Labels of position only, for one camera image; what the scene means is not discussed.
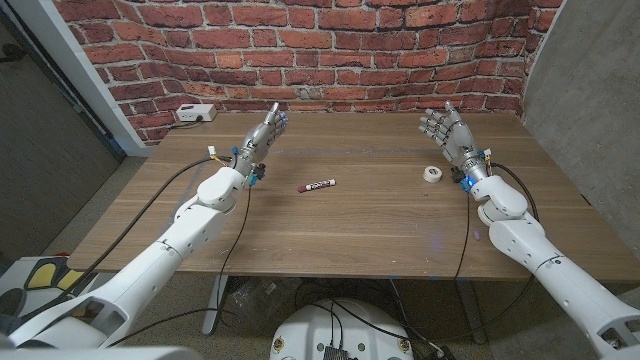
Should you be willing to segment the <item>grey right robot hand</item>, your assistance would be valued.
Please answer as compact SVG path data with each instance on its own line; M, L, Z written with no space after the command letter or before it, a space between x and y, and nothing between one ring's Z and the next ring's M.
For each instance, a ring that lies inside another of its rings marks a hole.
M453 166L453 181L466 192L489 177L484 152L450 101L445 102L443 112L426 109L420 118L419 130L442 150L445 159Z

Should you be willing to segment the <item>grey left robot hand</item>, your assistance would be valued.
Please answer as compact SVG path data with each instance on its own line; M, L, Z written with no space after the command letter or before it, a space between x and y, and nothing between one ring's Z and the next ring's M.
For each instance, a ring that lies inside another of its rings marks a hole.
M280 137L287 124L287 116L274 102L264 120L248 131L237 154L231 162L231 168L248 176L255 164L260 163L268 154L269 148Z

